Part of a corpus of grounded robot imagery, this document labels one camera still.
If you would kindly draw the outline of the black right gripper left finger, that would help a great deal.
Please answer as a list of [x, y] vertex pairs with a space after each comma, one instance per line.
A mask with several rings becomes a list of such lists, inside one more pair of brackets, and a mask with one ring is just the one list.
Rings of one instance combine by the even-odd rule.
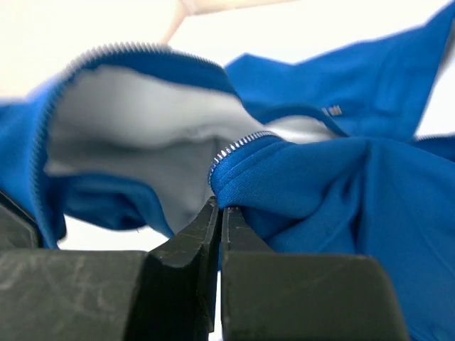
[[150, 252], [1, 250], [2, 340], [207, 340], [219, 211]]

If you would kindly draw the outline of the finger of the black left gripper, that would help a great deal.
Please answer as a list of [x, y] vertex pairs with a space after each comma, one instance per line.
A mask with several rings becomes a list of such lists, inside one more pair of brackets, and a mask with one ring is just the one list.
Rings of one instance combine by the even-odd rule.
[[43, 238], [32, 215], [1, 191], [1, 250], [41, 248]]

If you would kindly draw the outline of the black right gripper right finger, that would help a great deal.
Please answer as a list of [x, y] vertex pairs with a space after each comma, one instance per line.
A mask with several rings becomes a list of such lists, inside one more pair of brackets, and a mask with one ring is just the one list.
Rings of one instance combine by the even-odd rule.
[[408, 340], [389, 277], [373, 258], [272, 251], [240, 209], [223, 213], [225, 340]]

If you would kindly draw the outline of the blue jacket white lining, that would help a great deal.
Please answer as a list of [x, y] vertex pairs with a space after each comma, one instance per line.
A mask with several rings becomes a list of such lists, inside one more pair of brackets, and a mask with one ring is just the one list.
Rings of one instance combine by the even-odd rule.
[[454, 44], [426, 23], [297, 64], [89, 50], [1, 101], [1, 191], [43, 248], [150, 252], [214, 200], [274, 252], [376, 260], [408, 340], [454, 339], [454, 136], [416, 135]]

